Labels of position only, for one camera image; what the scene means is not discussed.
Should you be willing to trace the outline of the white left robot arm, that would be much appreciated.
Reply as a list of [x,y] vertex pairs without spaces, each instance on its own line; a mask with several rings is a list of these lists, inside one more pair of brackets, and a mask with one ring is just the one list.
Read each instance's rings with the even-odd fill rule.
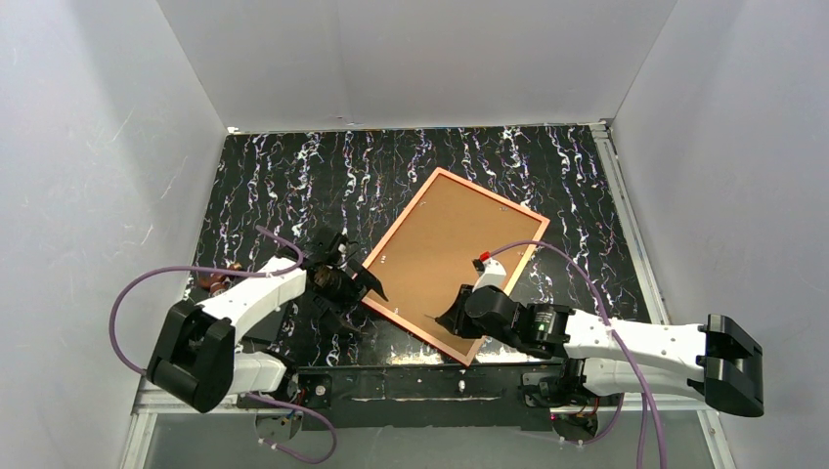
[[201,413],[229,395],[273,393],[291,365],[275,352],[245,351],[252,328],[302,297],[343,325],[343,314],[368,293],[384,293],[380,279],[348,254],[345,234],[323,229],[305,247],[274,240],[276,254],[261,269],[209,269],[209,297],[169,309],[146,368],[149,382]]

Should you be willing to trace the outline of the red picture frame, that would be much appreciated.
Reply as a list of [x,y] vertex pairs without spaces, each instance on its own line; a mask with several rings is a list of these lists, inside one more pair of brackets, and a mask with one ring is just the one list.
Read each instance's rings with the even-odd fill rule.
[[444,314],[478,275],[472,261],[519,240],[539,240],[548,217],[437,168],[376,244],[364,266],[382,283],[363,303],[463,365],[481,339],[463,339],[423,315]]

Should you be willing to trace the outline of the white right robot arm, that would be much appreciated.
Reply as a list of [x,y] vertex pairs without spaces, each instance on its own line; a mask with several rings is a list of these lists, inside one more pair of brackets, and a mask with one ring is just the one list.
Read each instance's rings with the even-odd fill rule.
[[436,321],[457,337],[489,336],[535,358],[564,360],[559,377],[531,386],[531,396],[545,406],[648,390],[731,415],[764,415],[763,348],[728,316],[710,314],[704,324],[684,325],[604,320],[465,284]]

